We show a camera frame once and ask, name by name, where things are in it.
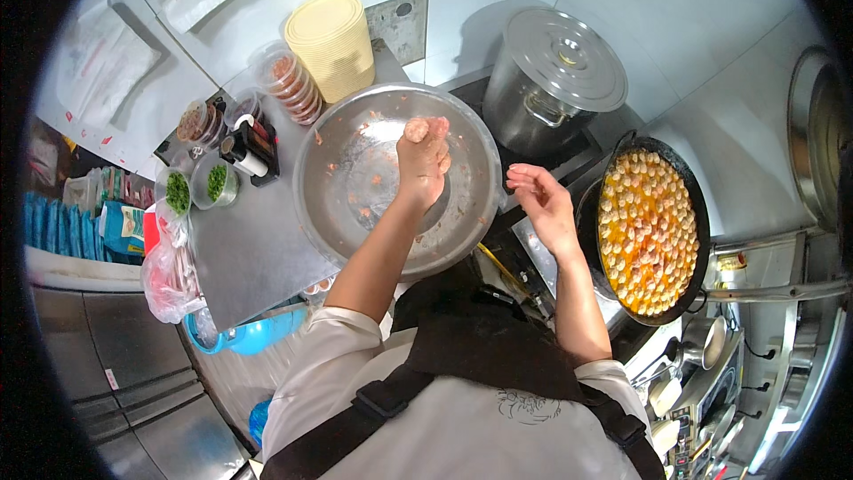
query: stacked containers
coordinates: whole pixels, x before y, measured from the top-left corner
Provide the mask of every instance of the stacked containers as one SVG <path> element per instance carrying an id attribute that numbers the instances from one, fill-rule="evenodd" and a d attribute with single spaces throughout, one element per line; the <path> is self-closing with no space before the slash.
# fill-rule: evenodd
<path id="1" fill-rule="evenodd" d="M 310 125 L 316 121 L 323 99 L 311 75 L 283 42 L 259 48 L 249 62 L 255 82 L 282 102 L 294 123 Z"/>
<path id="2" fill-rule="evenodd" d="M 282 36 L 326 102 L 373 83 L 373 50 L 360 0 L 308 0 L 287 19 Z"/>
<path id="3" fill-rule="evenodd" d="M 189 103 L 175 134 L 180 141 L 209 152 L 219 146 L 228 130 L 222 112 L 204 100 Z"/>

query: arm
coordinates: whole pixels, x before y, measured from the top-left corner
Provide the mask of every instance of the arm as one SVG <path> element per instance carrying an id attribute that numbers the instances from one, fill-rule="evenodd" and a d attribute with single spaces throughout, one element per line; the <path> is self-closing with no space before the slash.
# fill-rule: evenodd
<path id="1" fill-rule="evenodd" d="M 397 143 L 400 166 L 397 197 L 347 261 L 326 297 L 325 306 L 351 309 L 377 323 L 382 321 L 417 235 L 418 224 L 444 189 L 439 162 L 447 153 L 446 135 L 446 124 L 434 120 L 421 142 L 400 138 Z"/>
<path id="2" fill-rule="evenodd" d="M 534 165 L 511 165 L 506 177 L 506 186 L 515 189 L 539 240 L 557 261 L 555 327 L 560 347 L 581 363 L 610 359 L 610 337 L 578 243 L 569 192 L 548 171 Z"/>

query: pot lid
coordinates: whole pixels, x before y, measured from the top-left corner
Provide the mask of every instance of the pot lid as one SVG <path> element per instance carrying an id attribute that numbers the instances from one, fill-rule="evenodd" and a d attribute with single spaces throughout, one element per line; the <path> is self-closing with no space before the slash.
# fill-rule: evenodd
<path id="1" fill-rule="evenodd" d="M 587 112 L 612 112 L 628 96 L 628 78 L 613 49 L 589 26 L 554 8 L 509 19 L 504 45 L 518 67 L 557 99 Z"/>

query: countertop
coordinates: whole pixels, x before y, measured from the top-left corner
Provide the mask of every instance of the countertop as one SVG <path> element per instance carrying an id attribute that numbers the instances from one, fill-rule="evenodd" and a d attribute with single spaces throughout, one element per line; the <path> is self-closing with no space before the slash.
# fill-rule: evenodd
<path id="1" fill-rule="evenodd" d="M 393 53 L 374 43 L 374 83 L 409 81 Z M 253 187 L 240 171 L 240 192 L 224 208 L 190 213 L 199 285 L 219 330 L 245 323 L 338 272 L 302 232 L 293 206 L 293 161 L 311 127 L 293 123 L 281 105 L 263 99 L 278 133 L 281 175 Z"/>

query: mixing bowl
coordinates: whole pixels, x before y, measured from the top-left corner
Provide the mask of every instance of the mixing bowl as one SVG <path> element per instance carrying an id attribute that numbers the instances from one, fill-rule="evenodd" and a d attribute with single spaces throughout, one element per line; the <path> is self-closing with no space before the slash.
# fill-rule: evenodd
<path id="1" fill-rule="evenodd" d="M 378 84 L 329 108 L 299 150 L 293 172 L 296 213 L 317 251 L 343 267 L 397 194 L 396 144 L 417 116 L 450 121 L 452 165 L 444 191 L 424 215 L 401 281 L 442 271 L 471 252 L 495 218 L 501 161 L 477 114 L 422 84 Z"/>

